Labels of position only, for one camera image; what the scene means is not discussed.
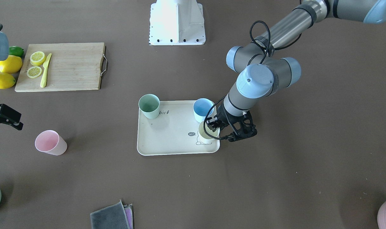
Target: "table surface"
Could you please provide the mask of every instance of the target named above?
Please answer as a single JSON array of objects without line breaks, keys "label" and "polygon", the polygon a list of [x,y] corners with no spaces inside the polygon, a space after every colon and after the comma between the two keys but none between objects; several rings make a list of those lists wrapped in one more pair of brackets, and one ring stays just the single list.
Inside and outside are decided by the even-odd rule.
[{"label": "table surface", "polygon": [[[149,46],[152,3],[0,1],[10,45],[105,42],[109,62],[100,90],[0,90],[24,123],[0,125],[0,229],[90,228],[91,212],[120,199],[133,203],[137,229],[376,228],[386,201],[386,22],[326,19],[277,51],[300,62],[302,77],[253,107],[257,136],[213,154],[142,156],[142,95],[217,101],[238,76],[228,50],[250,42],[254,21],[272,26],[297,5],[201,0],[205,45]],[[63,155],[34,147],[46,129],[66,140]]]}]

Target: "cutting board handle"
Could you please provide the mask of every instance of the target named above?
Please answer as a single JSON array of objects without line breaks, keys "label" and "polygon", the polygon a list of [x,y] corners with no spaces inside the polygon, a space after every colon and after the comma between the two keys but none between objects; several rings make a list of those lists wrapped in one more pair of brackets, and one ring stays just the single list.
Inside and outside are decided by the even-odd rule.
[{"label": "cutting board handle", "polygon": [[103,65],[101,65],[101,74],[100,74],[100,77],[103,77],[104,72],[106,72],[107,69],[108,69],[108,60],[107,60],[107,58],[106,58],[106,54],[104,54],[104,53],[103,53],[103,58],[106,60],[106,68],[105,68],[104,71],[103,71]]}]

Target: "knife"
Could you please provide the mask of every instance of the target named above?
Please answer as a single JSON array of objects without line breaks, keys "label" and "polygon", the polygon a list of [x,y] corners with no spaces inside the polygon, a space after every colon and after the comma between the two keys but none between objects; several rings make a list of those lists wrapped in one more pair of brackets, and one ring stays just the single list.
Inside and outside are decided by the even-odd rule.
[{"label": "knife", "polygon": [[52,54],[49,53],[49,55],[47,55],[47,57],[46,57],[45,62],[43,62],[44,70],[43,70],[42,79],[40,80],[40,87],[46,87],[47,70],[49,68],[49,62],[50,62],[51,57],[52,57]]}]

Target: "cutting board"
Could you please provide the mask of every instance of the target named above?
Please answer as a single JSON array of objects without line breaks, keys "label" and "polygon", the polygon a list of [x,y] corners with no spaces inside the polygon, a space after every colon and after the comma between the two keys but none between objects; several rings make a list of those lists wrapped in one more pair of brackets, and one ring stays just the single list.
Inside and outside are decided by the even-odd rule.
[{"label": "cutting board", "polygon": [[[52,54],[47,73],[46,87],[40,87],[42,75],[31,79],[26,72],[32,65],[30,56],[42,51]],[[104,43],[31,44],[26,50],[15,91],[68,91],[98,90],[101,84]]]}]

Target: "folded towel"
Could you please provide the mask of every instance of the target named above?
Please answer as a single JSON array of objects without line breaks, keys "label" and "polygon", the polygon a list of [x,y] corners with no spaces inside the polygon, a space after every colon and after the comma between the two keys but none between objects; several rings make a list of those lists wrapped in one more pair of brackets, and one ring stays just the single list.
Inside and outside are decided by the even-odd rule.
[{"label": "folded towel", "polygon": [[120,201],[90,214],[92,229],[134,229],[132,204]]}]

